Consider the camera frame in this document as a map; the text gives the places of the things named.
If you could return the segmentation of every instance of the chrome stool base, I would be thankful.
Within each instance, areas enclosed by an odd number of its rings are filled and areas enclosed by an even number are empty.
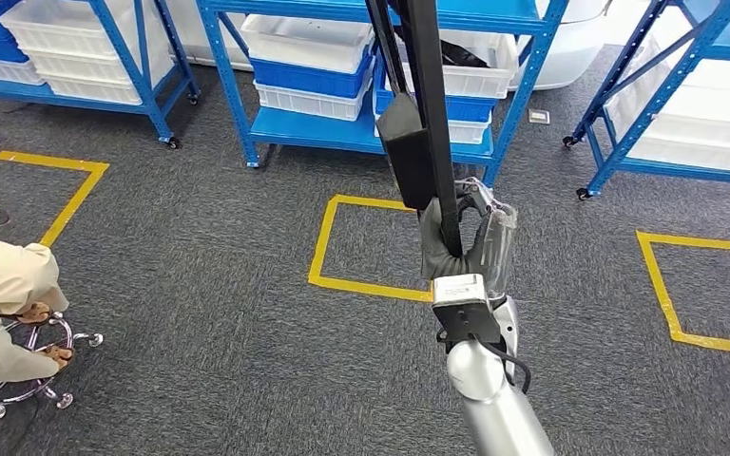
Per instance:
[[[47,347],[50,347],[52,345],[56,345],[61,348],[65,349],[71,349],[74,346],[74,342],[80,339],[87,339],[87,343],[90,347],[99,347],[102,345],[102,343],[105,341],[105,337],[101,334],[95,332],[95,333],[84,333],[84,332],[78,332],[73,333],[71,331],[71,327],[68,325],[68,323],[63,318],[63,314],[59,312],[55,312],[52,315],[51,320],[48,321],[48,324],[51,326],[59,326],[61,327],[65,332],[66,336],[57,342],[47,344],[40,348],[35,348],[35,344],[37,344],[37,339],[40,334],[40,331],[42,328],[45,328],[44,326],[37,326],[33,327],[31,333],[29,334],[29,338],[27,339],[27,342],[24,344],[24,348],[27,350],[31,350],[34,352],[38,352],[41,350],[44,350]],[[13,322],[9,324],[5,329],[7,331],[12,331],[13,329],[22,326],[19,322]],[[18,404],[19,402],[23,402],[30,397],[34,395],[38,396],[45,396],[49,400],[52,400],[55,402],[55,405],[58,409],[67,409],[68,406],[71,405],[71,403],[74,402],[74,396],[71,393],[64,392],[62,394],[58,394],[50,387],[51,383],[56,378],[55,376],[52,376],[50,378],[41,378],[37,380],[29,380],[28,382],[23,383],[29,383],[29,389],[26,392],[23,392],[17,396],[12,397],[0,397],[0,420],[4,418],[4,416],[7,414],[7,406],[11,406],[14,404]],[[0,383],[0,391],[1,389],[6,385],[7,383],[1,382]]]

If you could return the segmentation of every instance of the black pole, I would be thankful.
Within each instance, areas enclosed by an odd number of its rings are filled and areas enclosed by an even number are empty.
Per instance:
[[[463,255],[454,174],[451,168],[449,123],[443,85],[437,6],[434,0],[398,0],[407,54],[413,70],[415,100],[421,124],[429,134],[435,190],[441,205],[441,234],[449,253]]]

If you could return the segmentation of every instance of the white container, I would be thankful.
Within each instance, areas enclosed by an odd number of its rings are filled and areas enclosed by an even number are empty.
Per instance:
[[[349,122],[353,122],[359,117],[362,98],[369,87],[369,85],[363,84],[356,98],[341,98],[291,88],[272,87],[255,81],[253,85],[259,91],[261,106]]]
[[[637,109],[638,101],[631,94],[635,95],[636,91],[632,86],[626,87],[605,105],[617,131],[617,140],[622,139],[641,110]],[[711,124],[716,131],[723,127]],[[627,156],[730,171],[730,143],[692,136],[693,132],[701,130],[702,123],[692,123],[681,117],[660,116],[645,130]]]
[[[670,27],[660,26],[659,21],[656,24],[657,26],[644,39],[643,50],[641,50],[641,54],[649,58],[655,57],[663,49],[669,48],[670,45],[692,29],[683,17],[672,21]],[[664,59],[665,66],[668,70],[672,69],[679,62],[679,59],[681,59],[691,43],[692,41],[680,47]],[[687,74],[682,85],[730,90],[730,61],[701,60],[698,66]]]
[[[241,25],[252,59],[354,74],[370,24],[251,14]]]
[[[481,58],[488,68],[443,66],[447,95],[479,98],[506,98],[510,80],[519,70],[519,57],[513,35],[482,31],[440,30],[441,40],[467,49]],[[402,62],[410,92],[414,92],[410,64]]]
[[[40,86],[46,81],[41,78],[32,62],[16,64],[15,62],[4,62],[0,60],[0,80],[14,83]]]
[[[137,65],[141,65],[133,2],[106,0],[116,26]],[[0,17],[18,47],[26,53],[53,52],[116,59],[118,54],[88,2],[24,0]],[[163,24],[150,0],[144,0],[144,28],[148,48],[166,43]]]
[[[169,58],[168,53],[165,52],[163,57],[158,61],[149,63],[153,88],[175,65]],[[40,74],[46,78],[51,91],[56,95],[113,102],[122,105],[140,105],[142,102],[138,90],[130,82],[117,83],[115,81],[89,80],[72,78],[65,74],[44,72],[40,72]]]
[[[374,120],[379,119],[378,114],[374,114]],[[481,144],[486,128],[490,128],[491,115],[487,122],[463,122],[463,121],[447,121],[449,123],[449,142],[459,144]],[[374,136],[379,137],[379,130],[374,125]]]
[[[620,91],[606,104],[618,140],[653,97],[662,74],[648,73]],[[680,86],[654,116],[644,137],[672,142],[730,148],[730,90]]]
[[[150,67],[153,67],[153,62],[170,58],[169,49],[165,43],[156,43],[155,47],[157,49],[148,52]],[[24,52],[35,64],[38,71],[43,73],[65,75],[69,78],[98,79],[114,83],[130,82],[130,76],[127,74],[127,70],[118,55],[115,57],[96,57],[28,49]],[[141,66],[138,69],[140,72],[144,72]]]
[[[632,159],[652,160],[730,171],[730,148],[642,137],[628,152]]]

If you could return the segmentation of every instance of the yellow tape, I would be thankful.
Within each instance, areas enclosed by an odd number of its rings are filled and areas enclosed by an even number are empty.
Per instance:
[[[95,162],[93,162],[91,165],[97,164],[101,166],[92,166],[94,169],[90,172],[86,181],[83,182],[82,185],[80,185],[77,193],[75,193],[74,196],[71,197],[71,199],[68,201],[68,204],[66,204],[63,212],[61,212],[57,216],[57,218],[54,219],[54,221],[51,223],[51,226],[49,226],[48,230],[43,235],[43,238],[40,239],[40,243],[42,245],[51,247],[51,244],[53,244],[57,237],[60,236],[63,228],[66,227],[68,221],[71,220],[71,217],[74,216],[74,213],[77,212],[77,209],[80,208],[80,205],[83,203],[88,194],[90,194],[90,191],[93,190],[96,182],[98,182],[99,179],[102,178],[102,175],[105,173],[105,170],[107,170],[108,165],[106,163]]]
[[[104,168],[107,169],[107,163],[98,161],[83,161],[73,159],[63,159],[60,157],[49,157],[46,155],[25,154],[22,152],[10,152],[7,150],[0,152],[0,160],[6,162],[19,162],[24,164],[37,164],[40,166],[49,166],[52,168],[73,169],[75,171],[96,171]]]
[[[6,162],[18,162],[23,164],[36,164],[39,166],[48,166],[52,168],[87,171],[88,173],[90,173],[86,181],[83,182],[82,185],[80,185],[80,188],[77,189],[77,192],[74,193],[74,196],[71,197],[71,199],[68,201],[66,207],[63,208],[63,212],[61,212],[57,216],[57,218],[54,219],[54,221],[51,223],[51,226],[49,226],[46,233],[43,234],[43,237],[40,239],[40,243],[47,247],[51,247],[51,244],[53,244],[57,237],[60,236],[63,228],[66,227],[68,221],[71,220],[71,217],[73,217],[74,213],[77,212],[77,209],[80,208],[80,205],[83,203],[85,198],[88,196],[91,190],[93,190],[96,182],[98,182],[99,179],[102,178],[105,170],[107,170],[107,168],[109,167],[109,164],[101,163],[98,161],[64,159],[60,157],[49,157],[46,155],[25,154],[22,152],[10,151],[0,152],[0,160]]]
[[[651,246],[651,243],[659,242],[687,247],[730,250],[730,240],[658,235],[641,231],[637,231],[637,239],[639,240],[640,247],[643,251],[644,263],[647,267],[648,274],[650,275],[650,281],[653,283],[653,289],[656,292],[656,297],[659,299],[659,305],[662,307],[664,318],[667,320],[670,338],[677,342],[705,347],[707,349],[730,352],[730,339],[689,334],[682,330],[682,325],[676,315],[676,310],[673,308],[673,302],[667,294],[667,288],[664,286],[662,272],[659,270],[659,265],[656,262],[656,257],[653,255],[653,248]]]
[[[337,206],[341,203],[354,204],[358,206],[380,207],[399,211],[413,211],[413,209],[405,207],[401,201],[395,201],[392,199],[334,195],[331,199],[329,199],[329,203],[326,204],[326,212],[323,214],[323,221],[320,223],[320,233],[317,235],[317,244],[315,245],[315,256],[312,258],[312,264],[309,267],[309,283],[318,285],[318,287],[341,290],[344,292],[408,299],[410,301],[432,302],[432,292],[430,291],[389,287],[375,283],[324,277],[320,274],[323,269],[323,260],[326,257],[326,249],[329,246],[329,237],[332,234],[332,225],[334,225],[335,222]]]
[[[667,320],[667,327],[670,329],[670,336],[675,339],[677,334],[683,334],[682,324],[679,322],[676,310],[673,309],[670,296],[667,295],[667,288],[664,286],[664,280],[662,279],[662,271],[659,270],[659,265],[656,263],[656,256],[653,255],[650,242],[646,237],[640,236],[640,234],[640,232],[637,232],[637,238],[640,241],[640,247],[643,251],[644,264],[647,266],[647,271],[650,273],[650,281],[653,283],[656,297],[659,299],[660,306],[662,306],[664,318]]]

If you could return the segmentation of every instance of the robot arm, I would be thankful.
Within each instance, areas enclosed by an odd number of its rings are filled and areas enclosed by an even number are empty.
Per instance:
[[[462,210],[476,208],[486,226],[475,241],[480,261],[470,265],[482,274],[441,276],[432,283],[432,310],[442,326],[437,340],[446,344],[450,380],[480,455],[555,454],[525,395],[530,372],[516,357],[518,317],[506,294],[516,211],[474,178],[456,188]],[[422,237],[428,231],[422,229]],[[517,365],[525,371],[521,388],[512,382]]]

